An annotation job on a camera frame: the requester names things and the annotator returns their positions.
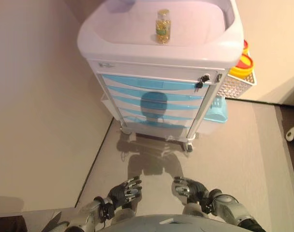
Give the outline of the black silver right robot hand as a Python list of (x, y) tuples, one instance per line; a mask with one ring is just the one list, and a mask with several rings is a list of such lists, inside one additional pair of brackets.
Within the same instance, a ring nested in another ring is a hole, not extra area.
[(190, 178), (175, 176), (173, 179), (173, 194), (187, 203), (199, 203), (205, 206), (208, 203), (209, 191), (200, 182)]

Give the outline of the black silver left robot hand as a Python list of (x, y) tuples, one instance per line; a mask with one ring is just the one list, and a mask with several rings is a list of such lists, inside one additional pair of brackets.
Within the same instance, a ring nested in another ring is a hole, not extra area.
[(113, 187), (107, 197), (110, 198), (114, 209), (121, 207), (122, 209), (135, 210), (137, 203), (141, 199), (142, 180), (139, 176), (132, 177), (125, 182)]

